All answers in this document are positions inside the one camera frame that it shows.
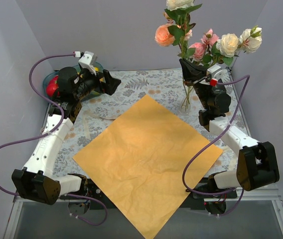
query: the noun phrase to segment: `white rose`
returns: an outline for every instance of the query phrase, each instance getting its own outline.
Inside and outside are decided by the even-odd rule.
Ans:
[[[217,41],[216,47],[220,50],[220,53],[226,57],[233,57],[235,51],[238,48],[239,39],[235,34],[223,35],[221,39]]]
[[[250,37],[250,31],[251,29],[244,30],[239,39],[240,44],[242,44],[241,49],[247,51],[247,53],[255,52],[262,43],[262,37],[261,36],[257,36],[256,38]],[[258,31],[262,33],[262,28],[257,27],[254,33]]]
[[[167,9],[170,11],[174,11],[178,8],[187,8],[190,6],[194,6],[194,0],[167,0]]]

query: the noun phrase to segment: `glass vase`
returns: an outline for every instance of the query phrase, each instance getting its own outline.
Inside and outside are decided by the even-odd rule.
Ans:
[[[184,86],[184,97],[180,101],[178,112],[181,115],[188,115],[191,110],[191,97],[193,94],[193,87]]]

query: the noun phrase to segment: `glass tabletop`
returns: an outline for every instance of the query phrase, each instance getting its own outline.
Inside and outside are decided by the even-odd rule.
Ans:
[[[227,202],[227,207],[234,203]],[[103,219],[104,212],[88,210],[84,217],[98,222]],[[71,217],[68,202],[57,202],[53,206],[24,202],[14,238],[142,239],[143,236],[118,209],[110,209],[106,222],[94,227]],[[208,216],[206,211],[179,208],[155,238],[281,239],[283,235],[272,201],[242,201],[235,211],[220,218]]]

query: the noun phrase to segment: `teal bowl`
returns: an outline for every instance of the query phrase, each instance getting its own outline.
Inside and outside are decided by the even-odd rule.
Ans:
[[[99,72],[102,72],[103,69],[104,69],[103,66],[102,66],[100,63],[98,63],[98,62],[95,62],[94,66],[98,68],[98,71],[99,71]],[[73,67],[74,67],[78,72],[80,72],[80,67],[79,67],[79,65],[76,65],[76,66],[73,66]],[[50,97],[49,97],[49,96],[47,95],[47,93],[46,93],[46,87],[48,86],[48,83],[49,83],[55,76],[57,76],[57,75],[58,75],[58,71],[55,71],[55,72],[49,74],[48,76],[46,76],[46,77],[44,78],[44,80],[43,80],[44,95],[45,95],[46,97],[48,97],[48,98],[50,98]],[[85,97],[85,99],[88,100],[88,99],[94,98],[94,97],[99,96],[99,95],[100,95],[100,93],[95,92],[95,91],[92,91],[87,97]]]

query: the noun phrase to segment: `red apple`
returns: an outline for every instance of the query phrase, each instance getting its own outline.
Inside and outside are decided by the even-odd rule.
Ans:
[[[58,85],[56,83],[51,83],[46,87],[46,93],[49,97],[52,97],[54,92],[57,90]]]
[[[57,84],[57,78],[58,78],[58,76],[53,77],[53,79],[50,80],[50,82],[49,82],[48,84],[49,84],[49,85],[50,85],[50,84]]]

